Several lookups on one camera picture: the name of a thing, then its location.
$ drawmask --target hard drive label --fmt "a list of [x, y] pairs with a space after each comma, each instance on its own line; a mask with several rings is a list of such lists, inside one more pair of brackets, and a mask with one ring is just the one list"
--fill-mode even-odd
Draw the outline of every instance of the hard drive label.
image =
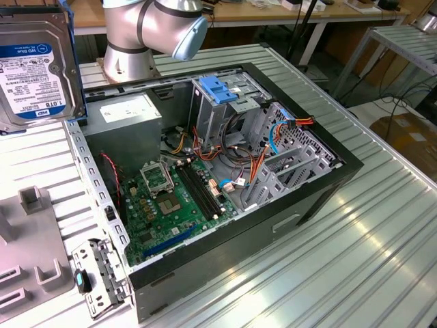
[[0, 46], [0, 87], [14, 114], [36, 119], [62, 112], [66, 99], [47, 43]]

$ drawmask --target blue pcie slot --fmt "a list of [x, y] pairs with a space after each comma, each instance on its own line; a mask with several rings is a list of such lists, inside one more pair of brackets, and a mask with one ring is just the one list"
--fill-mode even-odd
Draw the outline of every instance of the blue pcie slot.
[[165, 241], [164, 243], [161, 243], [157, 246], [154, 246], [151, 249], [143, 251], [143, 256], [147, 257], [147, 256], [154, 255], [154, 254], [159, 253], [160, 251], [162, 251], [166, 248], [169, 248], [170, 246], [173, 246], [177, 243], [180, 243], [181, 241], [187, 239], [193, 233], [193, 231], [196, 227], [197, 226], [194, 225], [193, 227], [191, 227], [187, 231], [182, 232], [182, 233], [178, 234], [177, 236], [174, 236], [173, 238], [170, 238], [168, 241]]

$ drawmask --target metal workbench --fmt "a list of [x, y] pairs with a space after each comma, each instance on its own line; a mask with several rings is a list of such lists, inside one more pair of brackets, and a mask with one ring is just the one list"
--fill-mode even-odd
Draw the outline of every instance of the metal workbench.
[[[406, 79], [406, 86], [412, 81], [419, 70], [424, 70], [430, 75], [437, 74], [437, 34], [426, 34], [409, 25], [371, 27], [367, 30], [349, 62], [341, 72], [335, 89], [331, 93], [333, 98], [336, 98], [343, 89], [346, 79], [354, 69], [355, 64], [360, 59], [370, 40], [378, 41], [380, 46], [375, 55], [369, 60], [361, 76], [373, 68], [373, 65], [375, 65], [384, 49], [394, 51], [416, 66]], [[405, 90], [406, 88], [403, 87], [399, 94], [402, 94]]]
[[[163, 74], [241, 62], [260, 68], [365, 166], [308, 223], [143, 327], [428, 326], [437, 315], [436, 184], [272, 49], [212, 49], [184, 63], [156, 58]], [[85, 86], [105, 83], [95, 64], [82, 72]], [[0, 153], [0, 197], [48, 187], [68, 254], [98, 236], [61, 124], [4, 138]], [[93, 323], [75, 288], [3, 327], [137, 327], [135, 320], [126, 304]]]

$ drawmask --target wd blue hard drive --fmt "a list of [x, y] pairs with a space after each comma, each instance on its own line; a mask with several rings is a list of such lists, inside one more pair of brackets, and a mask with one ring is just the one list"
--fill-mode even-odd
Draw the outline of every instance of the wd blue hard drive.
[[71, 19], [61, 6], [0, 8], [0, 133], [85, 116]]

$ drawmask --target sticker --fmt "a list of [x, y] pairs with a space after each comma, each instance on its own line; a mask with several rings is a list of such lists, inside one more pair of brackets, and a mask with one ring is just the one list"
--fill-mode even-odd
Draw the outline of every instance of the sticker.
[[121, 103], [102, 106], [100, 112], [106, 123], [133, 118], [150, 112], [152, 107], [143, 96], [138, 96]]
[[49, 69], [53, 61], [47, 43], [0, 46], [0, 88], [18, 117], [43, 118], [65, 109], [61, 80]]
[[180, 233], [180, 231], [179, 231], [178, 227], [174, 227], [174, 228], [171, 229], [171, 233], [172, 233], [173, 235], [177, 235], [177, 234]]
[[236, 184], [239, 186], [244, 186], [245, 182], [246, 182], [246, 179], [238, 178], [236, 181]]
[[395, 118], [396, 123], [403, 128], [408, 128], [411, 124], [404, 118]]
[[232, 89], [229, 89], [229, 91], [235, 94], [237, 92], [241, 92], [241, 89], [239, 87], [233, 87]]
[[416, 141], [426, 141], [426, 138], [420, 133], [410, 133], [410, 136]]

